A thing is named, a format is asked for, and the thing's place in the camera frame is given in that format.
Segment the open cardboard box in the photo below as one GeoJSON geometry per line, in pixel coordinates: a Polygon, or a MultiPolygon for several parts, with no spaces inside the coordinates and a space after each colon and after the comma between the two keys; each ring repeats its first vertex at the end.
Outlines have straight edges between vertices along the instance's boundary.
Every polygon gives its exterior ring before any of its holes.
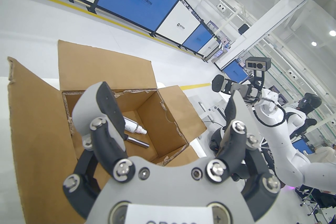
{"type": "MultiPolygon", "coordinates": [[[[150,145],[125,142],[129,156],[162,166],[188,164],[198,158],[189,142],[206,129],[178,86],[156,88],[150,61],[64,41],[58,48],[61,91],[8,58],[13,157],[27,224],[84,222],[62,184],[83,151],[71,113],[89,86],[106,81],[123,115],[147,130],[129,134],[150,145]]],[[[102,188],[110,177],[98,165],[95,178],[102,188]]]]}

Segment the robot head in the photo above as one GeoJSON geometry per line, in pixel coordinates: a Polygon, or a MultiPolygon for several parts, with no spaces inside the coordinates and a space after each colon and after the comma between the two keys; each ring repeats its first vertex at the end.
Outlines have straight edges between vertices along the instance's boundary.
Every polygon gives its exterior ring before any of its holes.
{"type": "Polygon", "coordinates": [[[307,115],[314,109],[318,108],[321,104],[322,100],[318,95],[306,93],[304,97],[299,101],[298,107],[300,108],[300,111],[307,115]]]}

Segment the metal cylinder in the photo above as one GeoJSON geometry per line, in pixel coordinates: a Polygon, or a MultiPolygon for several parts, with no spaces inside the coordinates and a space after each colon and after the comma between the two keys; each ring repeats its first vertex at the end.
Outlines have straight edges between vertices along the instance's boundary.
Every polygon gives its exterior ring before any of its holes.
{"type": "Polygon", "coordinates": [[[138,139],[136,139],[136,138],[130,137],[130,136],[128,136],[128,138],[126,139],[126,141],[132,142],[132,143],[134,143],[134,144],[136,144],[136,145],[139,145],[139,146],[141,146],[141,147],[144,147],[144,148],[146,148],[146,149],[149,147],[149,144],[148,144],[148,143],[143,142],[143,141],[141,141],[141,140],[138,140],[138,139]]]}

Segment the black cable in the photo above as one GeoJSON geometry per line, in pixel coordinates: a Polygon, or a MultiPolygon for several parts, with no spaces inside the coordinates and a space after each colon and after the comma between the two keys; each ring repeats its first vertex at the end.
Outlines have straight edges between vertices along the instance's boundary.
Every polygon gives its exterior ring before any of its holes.
{"type": "Polygon", "coordinates": [[[220,126],[224,127],[223,125],[221,125],[221,124],[219,124],[219,123],[217,123],[217,122],[203,121],[203,123],[216,123],[216,124],[218,124],[218,125],[220,125],[220,126]]]}
{"type": "Polygon", "coordinates": [[[254,106],[252,106],[252,110],[253,110],[253,114],[254,114],[254,116],[257,118],[257,120],[261,123],[261,124],[263,124],[264,126],[266,126],[266,127],[269,127],[269,128],[274,128],[274,127],[277,127],[277,126],[280,126],[281,124],[283,124],[285,121],[286,121],[286,111],[283,109],[283,107],[281,106],[281,105],[278,105],[278,104],[276,104],[276,106],[279,108],[279,109],[281,109],[282,110],[282,112],[283,112],[283,119],[282,119],[282,121],[280,122],[280,123],[277,123],[277,124],[274,124],[274,125],[267,125],[267,124],[265,124],[258,116],[257,116],[257,112],[255,111],[255,108],[254,108],[254,106]]]}

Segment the white floor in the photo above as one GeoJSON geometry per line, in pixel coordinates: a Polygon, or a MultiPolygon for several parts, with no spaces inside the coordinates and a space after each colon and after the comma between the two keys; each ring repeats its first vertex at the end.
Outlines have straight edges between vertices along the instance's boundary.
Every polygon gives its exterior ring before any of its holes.
{"type": "MultiPolygon", "coordinates": [[[[214,65],[194,56],[41,0],[0,0],[0,11],[1,223],[24,223],[10,139],[7,56],[18,59],[55,86],[55,79],[59,77],[56,45],[59,39],[148,59],[152,61],[156,81],[165,86],[208,83],[219,73],[214,65]]],[[[219,98],[209,86],[185,93],[188,97],[199,96],[206,107],[215,104],[219,98]]],[[[215,124],[207,126],[212,130],[218,128],[215,124]]],[[[276,204],[258,223],[314,223],[313,217],[306,216],[307,207],[300,207],[299,203],[293,190],[284,188],[276,204]]]]}

